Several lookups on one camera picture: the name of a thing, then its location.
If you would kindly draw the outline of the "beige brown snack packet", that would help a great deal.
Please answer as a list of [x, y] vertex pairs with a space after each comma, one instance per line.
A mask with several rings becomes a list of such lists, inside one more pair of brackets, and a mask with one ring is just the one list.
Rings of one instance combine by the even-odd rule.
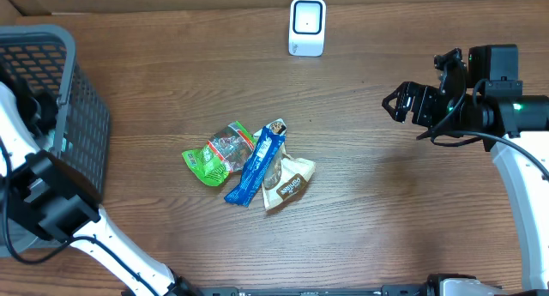
[[279, 207], [302, 191], [311, 180], [315, 169], [314, 161], [293, 158], [282, 143], [270, 161], [262, 181], [265, 210]]

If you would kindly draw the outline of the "blue snack bar wrapper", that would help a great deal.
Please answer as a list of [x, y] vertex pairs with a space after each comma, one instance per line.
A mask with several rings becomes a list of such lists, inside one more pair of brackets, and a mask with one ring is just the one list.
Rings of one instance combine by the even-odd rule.
[[284, 135], [275, 133], [268, 126], [262, 128], [256, 148], [244, 164], [238, 185], [224, 197], [226, 202], [245, 207], [250, 205], [271, 161], [285, 140]]

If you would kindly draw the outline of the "green snack packet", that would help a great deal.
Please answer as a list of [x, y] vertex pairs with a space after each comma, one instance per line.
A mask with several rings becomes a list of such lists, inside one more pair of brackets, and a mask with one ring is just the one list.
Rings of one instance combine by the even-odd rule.
[[183, 151], [187, 167], [206, 186], [220, 186], [252, 155], [256, 138], [238, 121], [212, 135], [199, 149]]

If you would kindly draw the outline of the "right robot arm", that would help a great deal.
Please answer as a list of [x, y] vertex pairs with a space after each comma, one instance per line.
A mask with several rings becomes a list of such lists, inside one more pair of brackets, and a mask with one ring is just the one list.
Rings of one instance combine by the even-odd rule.
[[419, 139], [448, 148], [482, 142], [504, 182], [522, 257], [522, 294], [548, 293], [548, 98], [526, 95], [517, 45], [455, 48], [434, 57], [437, 87], [403, 82], [382, 101], [396, 122], [411, 113]]

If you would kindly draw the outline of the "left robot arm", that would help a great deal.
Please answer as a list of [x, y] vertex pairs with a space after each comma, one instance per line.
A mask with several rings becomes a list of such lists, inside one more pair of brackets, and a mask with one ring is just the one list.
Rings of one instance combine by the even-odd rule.
[[[198, 295], [185, 278], [143, 251], [112, 221], [96, 186], [35, 141], [57, 119], [48, 93], [32, 94], [10, 77], [1, 80], [1, 220], [8, 253], [19, 263], [44, 263], [73, 247], [108, 269], [128, 295]], [[14, 221], [59, 246], [36, 260], [24, 258], [10, 238]]]

